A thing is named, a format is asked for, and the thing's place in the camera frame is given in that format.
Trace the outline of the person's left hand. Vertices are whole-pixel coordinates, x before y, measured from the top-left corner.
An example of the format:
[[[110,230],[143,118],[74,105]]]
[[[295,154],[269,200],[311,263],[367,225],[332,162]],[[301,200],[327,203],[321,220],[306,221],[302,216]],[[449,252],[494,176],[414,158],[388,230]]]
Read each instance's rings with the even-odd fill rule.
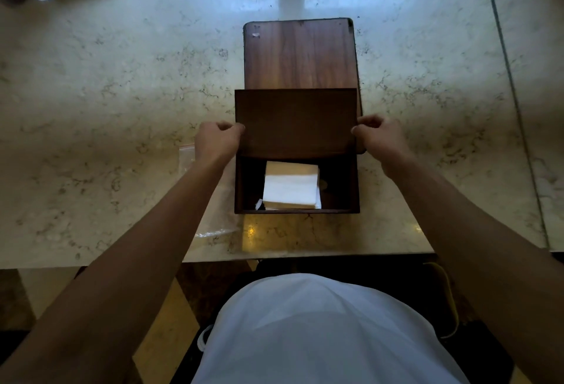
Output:
[[[227,129],[233,124],[224,121],[201,123],[194,139],[195,161],[224,169],[240,145],[230,142],[227,137]]]

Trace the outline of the person's right hand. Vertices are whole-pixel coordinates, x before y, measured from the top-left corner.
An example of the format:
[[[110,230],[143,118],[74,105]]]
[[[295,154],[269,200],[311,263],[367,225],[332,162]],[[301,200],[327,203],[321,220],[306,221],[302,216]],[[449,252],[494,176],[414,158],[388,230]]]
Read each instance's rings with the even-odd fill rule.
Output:
[[[370,140],[364,148],[380,162],[390,179],[404,173],[416,161],[397,120],[370,114],[357,118],[355,126],[370,127]]]

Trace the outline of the dark wooden lid panel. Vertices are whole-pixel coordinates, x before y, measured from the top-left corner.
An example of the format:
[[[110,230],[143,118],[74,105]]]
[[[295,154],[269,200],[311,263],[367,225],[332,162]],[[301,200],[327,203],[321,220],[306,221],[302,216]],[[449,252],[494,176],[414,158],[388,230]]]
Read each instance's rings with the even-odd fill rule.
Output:
[[[237,154],[267,160],[322,159],[356,153],[355,88],[235,90],[245,126]]]

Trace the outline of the person's right forearm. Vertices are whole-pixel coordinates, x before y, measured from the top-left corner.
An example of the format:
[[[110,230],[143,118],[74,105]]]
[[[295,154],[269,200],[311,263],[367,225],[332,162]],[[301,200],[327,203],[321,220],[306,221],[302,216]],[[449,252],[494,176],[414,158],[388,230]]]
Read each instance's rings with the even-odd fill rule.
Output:
[[[412,155],[378,157],[456,285],[533,384],[564,384],[564,265]]]

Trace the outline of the person's left forearm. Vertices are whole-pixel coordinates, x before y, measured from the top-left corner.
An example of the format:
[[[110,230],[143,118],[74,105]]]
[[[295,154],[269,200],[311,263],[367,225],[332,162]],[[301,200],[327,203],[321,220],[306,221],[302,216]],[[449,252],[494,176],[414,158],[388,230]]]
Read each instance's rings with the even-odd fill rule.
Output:
[[[230,158],[201,156],[73,280],[0,366],[0,384],[116,384],[159,313]]]

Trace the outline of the dark wooden box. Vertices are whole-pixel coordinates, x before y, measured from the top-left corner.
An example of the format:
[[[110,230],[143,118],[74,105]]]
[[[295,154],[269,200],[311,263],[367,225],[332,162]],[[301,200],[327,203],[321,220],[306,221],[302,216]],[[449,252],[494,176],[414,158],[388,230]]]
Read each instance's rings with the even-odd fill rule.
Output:
[[[295,162],[317,165],[320,181],[321,209],[256,209],[264,192],[267,161]],[[360,212],[357,155],[339,154],[328,157],[304,158],[253,158],[239,154],[235,157],[235,214],[358,214]]]

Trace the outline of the stack of white napkins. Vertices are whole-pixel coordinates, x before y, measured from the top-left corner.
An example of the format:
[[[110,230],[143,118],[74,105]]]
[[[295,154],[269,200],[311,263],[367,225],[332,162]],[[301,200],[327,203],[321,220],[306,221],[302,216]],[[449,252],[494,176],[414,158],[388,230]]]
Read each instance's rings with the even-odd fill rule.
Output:
[[[263,196],[256,210],[321,209],[318,165],[267,161]]]

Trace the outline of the clear plastic bag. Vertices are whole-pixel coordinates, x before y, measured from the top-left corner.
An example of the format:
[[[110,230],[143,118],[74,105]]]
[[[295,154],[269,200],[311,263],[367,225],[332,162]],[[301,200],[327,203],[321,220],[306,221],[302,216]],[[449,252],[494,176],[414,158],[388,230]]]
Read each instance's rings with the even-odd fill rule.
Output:
[[[196,230],[196,238],[215,238],[237,232],[240,219],[235,214],[236,163],[232,158],[223,171]]]

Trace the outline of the brown wooden board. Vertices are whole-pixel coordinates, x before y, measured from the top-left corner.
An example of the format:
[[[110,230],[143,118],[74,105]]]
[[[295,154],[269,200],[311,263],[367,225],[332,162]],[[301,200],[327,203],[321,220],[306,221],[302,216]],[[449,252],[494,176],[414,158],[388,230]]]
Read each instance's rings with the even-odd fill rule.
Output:
[[[363,115],[352,18],[254,21],[243,26],[244,88],[355,88]]]

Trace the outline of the white shirt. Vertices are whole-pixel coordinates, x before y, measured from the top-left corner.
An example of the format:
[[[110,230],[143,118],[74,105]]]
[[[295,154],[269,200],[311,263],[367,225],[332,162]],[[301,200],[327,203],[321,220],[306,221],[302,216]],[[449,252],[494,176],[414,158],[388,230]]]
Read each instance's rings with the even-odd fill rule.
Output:
[[[219,311],[192,384],[469,384],[422,315],[315,274],[260,279]]]

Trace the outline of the white drawstring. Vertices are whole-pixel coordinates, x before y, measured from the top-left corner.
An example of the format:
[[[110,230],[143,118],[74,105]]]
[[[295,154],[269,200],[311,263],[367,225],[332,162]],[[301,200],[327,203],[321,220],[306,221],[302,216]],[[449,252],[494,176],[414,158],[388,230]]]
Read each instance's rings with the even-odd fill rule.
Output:
[[[211,332],[211,330],[213,329],[214,324],[210,324],[208,325],[206,328],[204,328],[198,335],[197,339],[196,339],[196,346],[199,349],[200,352],[204,352],[207,346],[207,340],[209,337],[209,334]]]

